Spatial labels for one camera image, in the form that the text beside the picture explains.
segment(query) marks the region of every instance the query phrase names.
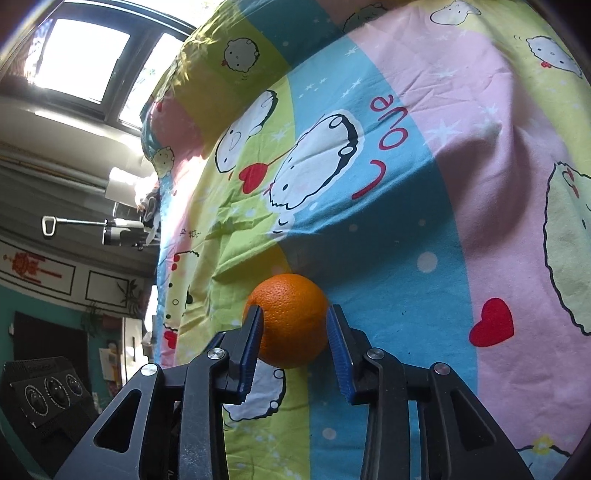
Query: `orange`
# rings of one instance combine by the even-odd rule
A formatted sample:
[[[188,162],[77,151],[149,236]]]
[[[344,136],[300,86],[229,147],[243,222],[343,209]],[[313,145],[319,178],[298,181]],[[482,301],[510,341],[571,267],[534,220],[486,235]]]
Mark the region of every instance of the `orange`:
[[[322,290],[301,275],[284,273],[259,284],[246,300],[263,311],[259,358],[277,368],[309,364],[324,350],[329,302]]]

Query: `blue stripe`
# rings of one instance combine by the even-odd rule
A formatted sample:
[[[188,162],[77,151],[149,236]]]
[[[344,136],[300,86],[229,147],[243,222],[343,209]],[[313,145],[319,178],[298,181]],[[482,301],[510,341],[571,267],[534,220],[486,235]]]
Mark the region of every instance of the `blue stripe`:
[[[236,4],[292,67],[343,35],[314,0],[239,0]]]
[[[315,281],[331,302],[340,303],[351,326],[364,330],[374,346],[421,367],[448,362],[475,391],[465,262],[446,187],[423,136],[407,116],[400,126],[407,129],[408,139],[398,148],[378,148],[395,118],[379,122],[380,113],[369,105],[377,96],[392,95],[393,106],[400,101],[347,37],[307,60],[288,79],[296,136],[339,109],[349,111],[365,131],[363,150],[351,168],[295,214],[295,227],[281,241],[292,270]],[[384,178],[352,200],[352,193],[379,173],[370,164],[374,159],[386,164]],[[437,257],[430,273],[418,268],[425,252]],[[359,478],[367,409],[345,402],[327,354],[310,372],[311,478]],[[414,405],[411,418],[412,470],[419,476]]]

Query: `window frame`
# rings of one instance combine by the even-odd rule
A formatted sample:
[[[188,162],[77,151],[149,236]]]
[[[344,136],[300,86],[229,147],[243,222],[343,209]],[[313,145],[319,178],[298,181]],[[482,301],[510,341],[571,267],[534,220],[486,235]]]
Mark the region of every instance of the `window frame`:
[[[113,67],[101,102],[95,103],[32,84],[16,86],[0,83],[0,94],[17,96],[50,109],[98,121],[139,136],[139,128],[119,120],[133,85],[163,34],[185,41],[195,28],[177,18],[124,0],[74,0],[60,5],[47,19],[55,20],[47,39],[59,19],[101,25],[129,35]],[[39,66],[43,62],[47,39],[42,47]]]

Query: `bolt head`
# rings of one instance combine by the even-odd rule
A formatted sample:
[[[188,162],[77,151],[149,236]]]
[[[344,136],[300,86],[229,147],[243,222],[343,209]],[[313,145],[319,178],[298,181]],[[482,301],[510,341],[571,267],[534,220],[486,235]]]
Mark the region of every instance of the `bolt head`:
[[[209,352],[207,352],[207,356],[212,360],[220,360],[226,355],[226,351],[223,348],[212,348]]]
[[[384,358],[384,351],[381,348],[370,348],[367,351],[367,356],[371,358],[371,360],[381,360]]]
[[[158,371],[158,365],[146,364],[142,367],[142,370],[140,371],[142,372],[142,375],[149,377],[151,375],[154,375]]]
[[[449,365],[443,363],[435,364],[433,369],[435,370],[435,373],[439,375],[449,375],[449,372],[452,371]]]

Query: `cartoon face print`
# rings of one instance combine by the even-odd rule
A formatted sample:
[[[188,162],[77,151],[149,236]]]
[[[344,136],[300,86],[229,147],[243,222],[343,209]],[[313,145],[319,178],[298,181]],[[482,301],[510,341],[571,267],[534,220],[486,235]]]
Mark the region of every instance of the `cartoon face print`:
[[[387,10],[380,3],[363,7],[347,19],[343,26],[343,32],[349,33],[355,30],[355,28],[372,21],[374,18],[378,18],[386,12]]]
[[[181,323],[181,318],[187,307],[193,303],[193,297],[189,293],[189,282],[199,261],[199,253],[195,250],[178,252],[173,255],[168,273],[168,283],[165,293],[164,322],[165,327],[176,331]]]
[[[546,199],[546,266],[573,323],[591,335],[591,177],[557,163]]]
[[[554,445],[547,435],[517,451],[535,480],[552,480],[570,457],[569,452]]]
[[[216,147],[215,160],[218,172],[229,172],[236,166],[242,147],[250,137],[262,130],[275,111],[278,101],[273,90],[266,90],[244,115],[230,125]]]
[[[222,65],[236,72],[248,72],[259,57],[258,47],[250,38],[230,40],[223,53]]]
[[[361,126],[350,112],[322,117],[287,153],[269,188],[273,207],[294,210],[321,195],[362,149]]]
[[[174,165],[174,153],[172,148],[161,148],[154,154],[151,162],[159,179],[169,176]]]
[[[431,14],[431,21],[439,25],[459,25],[469,14],[480,15],[480,10],[463,0],[454,0]]]
[[[542,61],[541,65],[544,68],[555,67],[583,77],[583,72],[577,63],[550,37],[528,38],[527,44],[530,46],[531,52]]]
[[[276,413],[284,396],[285,372],[257,360],[251,392],[246,400],[240,405],[224,404],[223,408],[233,421],[261,419]]]

